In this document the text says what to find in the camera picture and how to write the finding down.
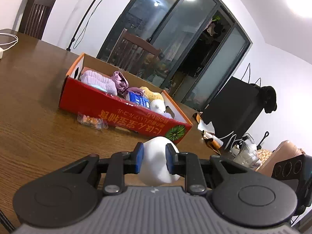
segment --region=red box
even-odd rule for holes
[[[168,119],[147,108],[82,83],[79,78],[86,68],[108,76],[120,71],[130,87],[146,86],[153,92],[161,93],[165,105],[173,111],[174,119]],[[80,112],[94,118],[101,117],[108,125],[134,130],[151,137],[164,136],[174,143],[178,143],[193,126],[166,91],[87,54],[81,54],[68,70],[60,95],[59,108],[75,114]]]

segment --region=brown tabletop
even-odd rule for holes
[[[137,142],[149,138],[115,128],[97,131],[59,110],[64,76],[78,56],[22,33],[2,32],[19,38],[0,60],[0,209],[17,227],[12,198],[20,186],[90,153],[108,158],[118,151],[132,151]],[[0,36],[0,43],[8,40]],[[195,112],[179,106],[188,117]],[[177,147],[205,159],[214,154],[205,146],[197,124]],[[130,174],[125,182],[142,185]],[[183,184],[183,178],[175,184]],[[2,226],[0,233],[6,233]]]

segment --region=black pole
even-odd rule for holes
[[[96,2],[96,0],[93,0],[93,2],[91,3],[91,5],[89,6],[89,8],[87,9],[87,12],[85,13],[85,15],[83,16],[82,20],[80,21],[78,28],[76,29],[76,32],[74,34],[74,36],[71,39],[71,43],[69,44],[68,48],[66,48],[67,51],[71,51],[71,45],[73,44],[73,42],[75,41],[75,37],[77,35],[77,32],[79,31],[80,26],[82,25],[83,20],[85,20],[85,17],[88,15],[91,7],[93,6],[93,4]]]

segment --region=wooden chair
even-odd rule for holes
[[[156,63],[161,49],[154,48],[150,43],[138,36],[130,34],[127,29],[121,32],[107,62],[124,70],[130,69],[130,73],[136,75],[141,69],[145,58],[149,53],[154,57],[149,65]]]
[[[18,31],[41,40],[54,3],[55,0],[28,0]]]

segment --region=blue tissue pack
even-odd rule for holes
[[[133,92],[129,92],[126,96],[126,100],[136,103],[137,105],[141,105],[144,106],[148,109],[150,109],[149,107],[149,100],[145,97],[141,97]]]

